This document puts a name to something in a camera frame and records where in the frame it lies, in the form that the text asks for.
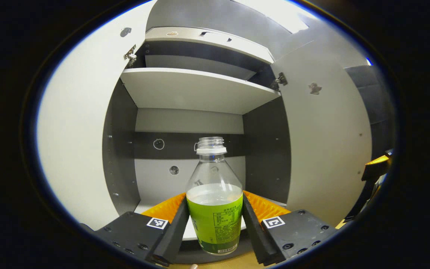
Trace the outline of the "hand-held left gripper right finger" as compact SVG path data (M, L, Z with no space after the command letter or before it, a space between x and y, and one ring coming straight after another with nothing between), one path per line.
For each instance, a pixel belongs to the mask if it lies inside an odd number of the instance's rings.
M293 262L330 240L338 229L311 212L290 211L243 191L242 216L259 264Z

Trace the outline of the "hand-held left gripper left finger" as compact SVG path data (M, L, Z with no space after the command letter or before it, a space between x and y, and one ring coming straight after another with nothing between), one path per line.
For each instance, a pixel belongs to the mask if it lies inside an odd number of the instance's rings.
M188 219L186 193L182 193L143 213L127 211L97 230L81 225L121 255L168 267L175 263Z

